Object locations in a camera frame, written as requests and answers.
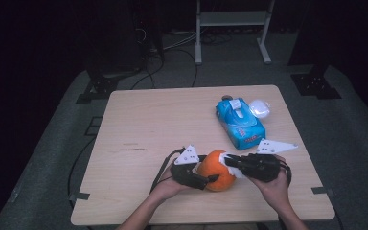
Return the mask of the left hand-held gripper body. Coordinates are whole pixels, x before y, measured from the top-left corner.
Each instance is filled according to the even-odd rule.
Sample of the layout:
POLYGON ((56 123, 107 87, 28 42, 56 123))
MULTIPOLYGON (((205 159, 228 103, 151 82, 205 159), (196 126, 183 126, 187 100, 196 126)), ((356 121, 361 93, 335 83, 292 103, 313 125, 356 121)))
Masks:
POLYGON ((195 167, 201 162, 193 145, 189 145, 173 161, 171 167, 172 178, 179 184, 191 188, 204 190, 209 179, 194 172, 195 167))

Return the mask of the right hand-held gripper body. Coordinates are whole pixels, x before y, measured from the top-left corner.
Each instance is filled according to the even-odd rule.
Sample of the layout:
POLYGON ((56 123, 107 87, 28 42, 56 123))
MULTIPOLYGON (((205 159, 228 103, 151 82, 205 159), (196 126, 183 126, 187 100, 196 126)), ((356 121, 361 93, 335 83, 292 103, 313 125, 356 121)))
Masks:
POLYGON ((241 158, 242 173, 262 182, 270 182, 277 178, 281 168, 287 171, 287 181, 291 182, 292 172, 290 166, 278 159, 275 154, 288 150, 295 150, 297 144, 262 139, 256 153, 248 153, 241 158))

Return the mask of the orange plush toy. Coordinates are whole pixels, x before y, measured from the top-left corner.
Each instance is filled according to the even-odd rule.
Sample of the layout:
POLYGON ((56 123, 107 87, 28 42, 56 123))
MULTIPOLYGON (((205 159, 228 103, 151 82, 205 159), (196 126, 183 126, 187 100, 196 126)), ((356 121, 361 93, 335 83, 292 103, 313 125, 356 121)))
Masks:
POLYGON ((229 189, 236 180, 236 177, 220 162, 223 154, 225 154, 225 151, 221 149, 210 152, 196 170, 199 175, 204 177, 213 175, 218 177, 214 182, 209 182, 206 186, 208 190, 213 192, 222 192, 229 189))

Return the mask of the white wet wipe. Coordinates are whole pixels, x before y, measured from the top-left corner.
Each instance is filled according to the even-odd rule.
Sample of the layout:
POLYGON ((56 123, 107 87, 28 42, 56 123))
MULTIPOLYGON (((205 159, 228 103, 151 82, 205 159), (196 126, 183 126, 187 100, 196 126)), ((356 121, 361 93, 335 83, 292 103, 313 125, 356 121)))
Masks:
POLYGON ((231 175, 235 176, 236 178, 245 178, 245 175, 242 173, 242 171, 240 171, 236 168, 228 167, 226 165, 225 156, 227 154, 230 154, 230 153, 228 153, 228 152, 221 153, 218 157, 218 161, 229 171, 229 173, 231 175))

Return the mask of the blue wet wipe pack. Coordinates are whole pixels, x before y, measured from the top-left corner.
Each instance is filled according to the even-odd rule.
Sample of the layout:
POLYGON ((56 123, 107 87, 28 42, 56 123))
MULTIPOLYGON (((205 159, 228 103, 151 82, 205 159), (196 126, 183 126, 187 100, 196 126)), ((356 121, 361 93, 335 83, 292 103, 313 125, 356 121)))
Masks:
POLYGON ((216 116, 237 150, 257 146, 266 137, 265 127, 243 98, 221 100, 216 105, 216 116))

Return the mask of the person's left hand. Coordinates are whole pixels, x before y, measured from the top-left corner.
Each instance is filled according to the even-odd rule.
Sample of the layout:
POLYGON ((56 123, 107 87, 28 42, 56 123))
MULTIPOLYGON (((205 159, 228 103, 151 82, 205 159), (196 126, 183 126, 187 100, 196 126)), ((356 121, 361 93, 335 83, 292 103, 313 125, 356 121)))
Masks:
POLYGON ((155 188, 149 194, 152 198, 158 202, 164 202, 165 200, 178 195, 180 192, 187 190, 188 186, 182 185, 173 179, 170 164, 168 168, 164 170, 160 180, 156 183, 155 188))

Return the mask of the person's right hand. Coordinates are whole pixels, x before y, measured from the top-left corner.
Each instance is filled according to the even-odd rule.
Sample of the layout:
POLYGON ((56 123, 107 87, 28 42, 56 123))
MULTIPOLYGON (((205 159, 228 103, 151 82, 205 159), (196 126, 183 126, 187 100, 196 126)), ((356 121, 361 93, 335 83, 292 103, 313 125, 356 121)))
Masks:
POLYGON ((288 178, 287 171, 281 168, 276 179, 270 182, 262 182, 255 178, 250 178, 263 195, 264 200, 278 214, 287 212, 290 208, 288 198, 288 178))

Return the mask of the white round lid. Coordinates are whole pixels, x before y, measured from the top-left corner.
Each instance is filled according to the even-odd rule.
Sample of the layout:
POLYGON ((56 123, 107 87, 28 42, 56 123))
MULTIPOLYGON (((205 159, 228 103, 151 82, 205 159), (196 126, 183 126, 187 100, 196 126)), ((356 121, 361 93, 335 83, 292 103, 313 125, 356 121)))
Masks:
POLYGON ((270 105, 263 100, 255 100, 249 104, 252 114, 259 118, 266 118, 270 114, 270 105))

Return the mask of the black stand base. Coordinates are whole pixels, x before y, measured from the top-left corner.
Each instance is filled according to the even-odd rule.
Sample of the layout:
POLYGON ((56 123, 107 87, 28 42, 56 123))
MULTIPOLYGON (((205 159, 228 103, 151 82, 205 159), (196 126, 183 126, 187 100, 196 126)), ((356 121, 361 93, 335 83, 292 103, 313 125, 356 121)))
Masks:
POLYGON ((341 96, 325 79, 328 64, 314 64, 308 73, 292 74, 291 78, 302 96, 315 96, 319 100, 340 99, 341 96))
POLYGON ((77 104, 89 104, 93 100, 106 100, 117 89, 119 81, 135 76, 140 67, 101 66, 98 63, 86 65, 89 82, 85 90, 79 94, 77 104))

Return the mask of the white metal stand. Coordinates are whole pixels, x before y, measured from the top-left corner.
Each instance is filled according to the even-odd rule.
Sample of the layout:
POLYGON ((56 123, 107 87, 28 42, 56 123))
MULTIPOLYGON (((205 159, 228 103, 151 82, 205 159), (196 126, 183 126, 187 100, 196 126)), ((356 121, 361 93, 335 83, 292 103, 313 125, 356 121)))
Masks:
POLYGON ((218 11, 205 12, 201 10, 201 0, 196 0, 195 22, 195 63, 202 63, 201 29, 206 27, 237 27, 237 26, 262 26, 263 31, 257 38, 265 64, 272 62, 265 47, 271 16, 276 0, 270 0, 265 11, 218 11))

